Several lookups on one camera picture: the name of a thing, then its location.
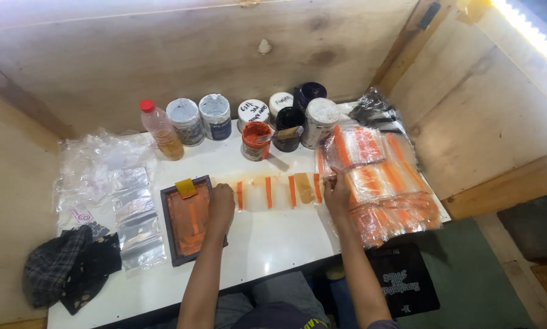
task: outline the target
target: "plaid cloth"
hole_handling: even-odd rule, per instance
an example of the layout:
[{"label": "plaid cloth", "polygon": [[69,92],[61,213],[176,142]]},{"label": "plaid cloth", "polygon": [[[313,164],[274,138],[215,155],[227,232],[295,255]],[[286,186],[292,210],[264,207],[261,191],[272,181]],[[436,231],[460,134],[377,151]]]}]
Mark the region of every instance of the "plaid cloth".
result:
[{"label": "plaid cloth", "polygon": [[76,256],[91,242],[92,229],[82,225],[62,232],[59,238],[44,243],[29,254],[23,276],[30,284],[34,308],[49,307],[58,302]]}]

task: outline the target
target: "stack of plastic bags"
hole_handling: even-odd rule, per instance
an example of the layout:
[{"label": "stack of plastic bags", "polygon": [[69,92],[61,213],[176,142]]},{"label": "stack of plastic bags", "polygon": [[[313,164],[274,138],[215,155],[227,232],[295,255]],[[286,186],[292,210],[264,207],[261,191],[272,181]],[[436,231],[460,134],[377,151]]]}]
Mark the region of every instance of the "stack of plastic bags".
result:
[{"label": "stack of plastic bags", "polygon": [[387,111],[394,109],[372,90],[349,114],[356,121],[337,124],[324,146],[315,150],[314,167],[321,176],[333,175],[331,166],[345,172],[350,217],[366,248],[441,226],[437,201],[416,169],[403,124],[394,115],[386,122],[381,113]]}]

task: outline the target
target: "white table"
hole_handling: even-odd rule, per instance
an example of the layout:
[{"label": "white table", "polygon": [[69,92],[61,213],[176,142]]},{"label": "white table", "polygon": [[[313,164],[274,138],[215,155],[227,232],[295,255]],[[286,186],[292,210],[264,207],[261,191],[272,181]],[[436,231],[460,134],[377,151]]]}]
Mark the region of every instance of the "white table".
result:
[{"label": "white table", "polygon": [[[204,175],[210,175],[214,185],[219,178],[231,175],[278,175],[283,173],[280,168],[287,173],[314,171],[314,151],[301,145],[292,153],[283,153],[271,146],[271,154],[276,160],[260,162],[246,160],[240,153],[240,146],[240,133],[233,120],[233,133],[225,141],[205,139],[199,146],[187,147],[179,161],[160,161],[152,188],[167,263],[132,278],[123,271],[110,275],[102,291],[75,316],[71,316],[61,303],[55,304],[48,312],[48,329],[94,328],[182,301],[194,262],[172,267],[160,190],[182,179]],[[439,207],[445,220],[449,221],[444,207],[441,204]],[[109,208],[95,210],[93,215],[98,222],[114,222]],[[220,289],[340,253],[338,238],[328,227],[329,221],[325,207],[318,211],[235,213],[228,234],[229,245],[222,253]]]}]

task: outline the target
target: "amber liquid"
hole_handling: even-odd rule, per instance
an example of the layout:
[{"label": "amber liquid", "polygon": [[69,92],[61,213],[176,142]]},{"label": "amber liquid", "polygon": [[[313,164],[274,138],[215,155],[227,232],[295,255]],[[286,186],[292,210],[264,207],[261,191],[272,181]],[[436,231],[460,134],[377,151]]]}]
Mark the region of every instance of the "amber liquid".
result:
[{"label": "amber liquid", "polygon": [[170,160],[180,160],[184,156],[184,146],[173,129],[154,131],[153,138],[160,151]]}]

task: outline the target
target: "plastic bottle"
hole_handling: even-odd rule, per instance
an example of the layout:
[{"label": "plastic bottle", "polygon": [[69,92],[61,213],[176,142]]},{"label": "plastic bottle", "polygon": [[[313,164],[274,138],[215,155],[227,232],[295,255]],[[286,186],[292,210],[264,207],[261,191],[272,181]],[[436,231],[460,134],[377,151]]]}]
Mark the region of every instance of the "plastic bottle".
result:
[{"label": "plastic bottle", "polygon": [[160,151],[170,160],[180,160],[184,156],[184,146],[166,112],[150,100],[141,101],[139,107],[142,111],[141,123],[152,134]]}]

